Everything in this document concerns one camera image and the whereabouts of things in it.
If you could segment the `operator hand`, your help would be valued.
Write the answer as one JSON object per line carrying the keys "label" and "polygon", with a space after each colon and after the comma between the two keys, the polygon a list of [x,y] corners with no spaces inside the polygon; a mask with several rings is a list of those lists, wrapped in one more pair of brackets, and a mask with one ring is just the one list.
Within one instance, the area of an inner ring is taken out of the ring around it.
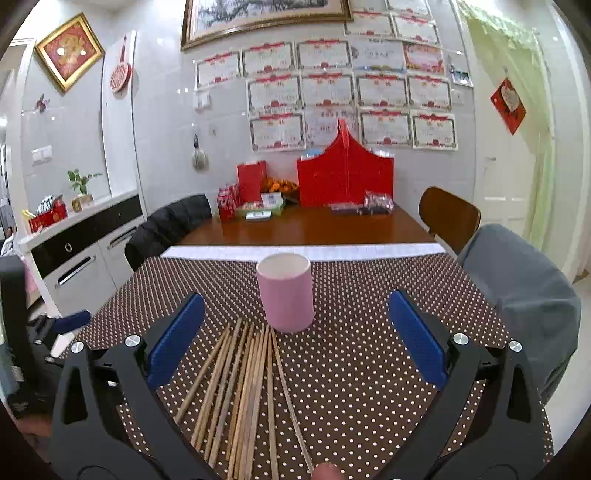
{"label": "operator hand", "polygon": [[337,465],[325,462],[315,466],[311,480],[345,480],[345,477]]}

